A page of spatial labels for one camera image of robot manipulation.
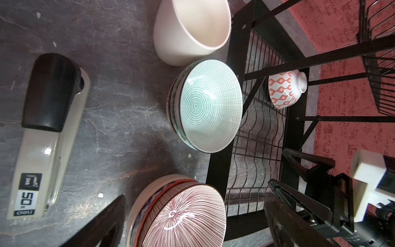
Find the gray marble countertop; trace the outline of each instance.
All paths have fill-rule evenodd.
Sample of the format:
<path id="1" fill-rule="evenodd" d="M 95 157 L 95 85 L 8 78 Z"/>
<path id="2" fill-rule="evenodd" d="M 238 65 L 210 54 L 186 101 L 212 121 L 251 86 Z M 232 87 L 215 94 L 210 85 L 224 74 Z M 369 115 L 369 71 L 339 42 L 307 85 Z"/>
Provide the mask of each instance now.
<path id="1" fill-rule="evenodd" d="M 183 68 L 155 53 L 159 3 L 1 1 L 0 246 L 59 246 L 120 194 L 130 210 L 150 182 L 167 174 L 205 182 L 209 155 L 182 143 L 167 122 L 167 93 Z M 35 59 L 49 52 L 77 62 L 92 86 L 59 201 L 42 218 L 7 220 L 25 92 Z M 211 57 L 225 60 L 226 53 L 224 46 Z"/>

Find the red patterned small bowl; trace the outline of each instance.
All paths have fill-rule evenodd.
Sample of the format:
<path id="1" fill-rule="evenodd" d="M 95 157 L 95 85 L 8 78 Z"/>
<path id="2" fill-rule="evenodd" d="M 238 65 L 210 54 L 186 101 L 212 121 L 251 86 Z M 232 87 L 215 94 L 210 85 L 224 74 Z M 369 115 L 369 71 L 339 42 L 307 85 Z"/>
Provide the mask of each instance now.
<path id="1" fill-rule="evenodd" d="M 304 72 L 293 70 L 269 76 L 269 96 L 277 109 L 295 104 L 307 90 L 307 78 Z"/>

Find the stapler label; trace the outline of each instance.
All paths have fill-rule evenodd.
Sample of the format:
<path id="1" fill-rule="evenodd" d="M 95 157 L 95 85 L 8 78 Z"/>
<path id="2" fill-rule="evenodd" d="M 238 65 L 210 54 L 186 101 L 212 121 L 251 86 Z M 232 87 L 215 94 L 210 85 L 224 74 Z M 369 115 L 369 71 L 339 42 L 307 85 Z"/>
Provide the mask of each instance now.
<path id="1" fill-rule="evenodd" d="M 15 200 L 14 216 L 34 214 L 41 177 L 42 173 L 22 173 Z"/>

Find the red wall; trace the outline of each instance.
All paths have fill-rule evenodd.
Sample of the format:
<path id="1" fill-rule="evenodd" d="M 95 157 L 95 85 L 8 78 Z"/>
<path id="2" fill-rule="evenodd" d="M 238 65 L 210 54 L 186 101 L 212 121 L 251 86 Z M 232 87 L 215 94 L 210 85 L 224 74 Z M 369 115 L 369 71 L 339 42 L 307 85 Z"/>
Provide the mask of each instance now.
<path id="1" fill-rule="evenodd" d="M 391 1 L 380 0 L 374 7 L 381 8 Z M 357 42 L 358 0 L 303 0 L 290 10 L 319 53 Z M 373 20 L 372 24 L 384 20 L 388 13 L 395 13 L 395 4 Z M 388 28 L 394 23 L 395 18 L 381 28 Z M 361 72 L 365 72 L 362 60 L 356 57 L 322 65 L 321 79 Z M 320 85 L 317 114 L 381 115 L 375 106 L 367 79 Z M 321 122 L 316 127 L 314 154 L 335 159 L 336 168 L 332 174 L 344 172 L 349 175 L 350 163 L 359 149 L 395 156 L 395 124 Z M 342 246 L 349 246 L 343 239 L 338 239 L 338 242 Z"/>

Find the teal patterned bowl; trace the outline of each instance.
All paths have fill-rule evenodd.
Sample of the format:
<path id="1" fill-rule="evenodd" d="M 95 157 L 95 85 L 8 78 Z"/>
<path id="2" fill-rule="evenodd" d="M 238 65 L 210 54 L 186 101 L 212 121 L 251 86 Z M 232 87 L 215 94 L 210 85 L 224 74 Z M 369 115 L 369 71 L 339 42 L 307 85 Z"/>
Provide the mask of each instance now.
<path id="1" fill-rule="evenodd" d="M 215 153 L 233 140 L 240 127 L 243 97 L 236 75 L 225 63 L 208 59 L 191 64 L 170 94 L 174 94 L 169 102 L 172 124 L 188 146 Z"/>

